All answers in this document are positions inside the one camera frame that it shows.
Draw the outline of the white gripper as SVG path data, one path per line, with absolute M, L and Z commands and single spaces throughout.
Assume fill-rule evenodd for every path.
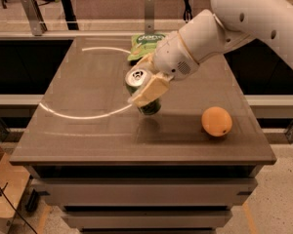
M 171 80 L 184 80 L 198 70 L 199 65 L 188 53 L 178 31 L 173 31 L 157 43 L 153 53 L 146 54 L 132 69 L 144 69 L 157 74 L 150 78 L 128 99 L 137 107 L 144 107 L 164 95 L 170 88 Z

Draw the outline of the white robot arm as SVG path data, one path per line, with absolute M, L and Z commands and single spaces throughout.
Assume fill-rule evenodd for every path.
M 258 39 L 293 70 L 293 5 L 287 0 L 210 0 L 211 8 L 157 43 L 133 71 L 146 78 L 129 98 L 143 107 L 160 98 L 172 80 L 183 80 L 199 65 Z

